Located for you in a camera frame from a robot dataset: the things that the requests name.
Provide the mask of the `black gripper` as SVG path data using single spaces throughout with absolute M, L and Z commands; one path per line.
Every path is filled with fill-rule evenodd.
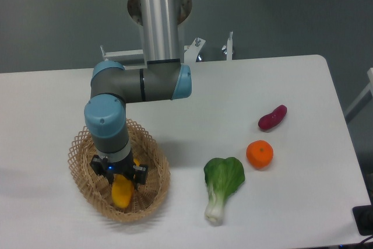
M 135 165 L 132 155 L 118 162 L 109 162 L 107 157 L 100 158 L 98 155 L 94 155 L 91 159 L 90 167 L 97 176 L 106 178 L 109 185 L 113 184 L 115 174 L 120 174 L 127 179 L 133 179 L 135 190 L 140 185 L 145 185 L 147 181 L 148 165 Z

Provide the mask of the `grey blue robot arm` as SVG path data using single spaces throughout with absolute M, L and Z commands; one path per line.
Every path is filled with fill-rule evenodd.
M 184 99 L 191 95 L 190 67 L 183 62 L 178 36 L 177 0 L 140 0 L 146 67 L 127 70 L 116 61 L 93 69 L 85 124 L 97 154 L 90 166 L 109 183 L 122 175 L 133 185 L 146 182 L 148 167 L 136 165 L 126 124 L 126 105 Z

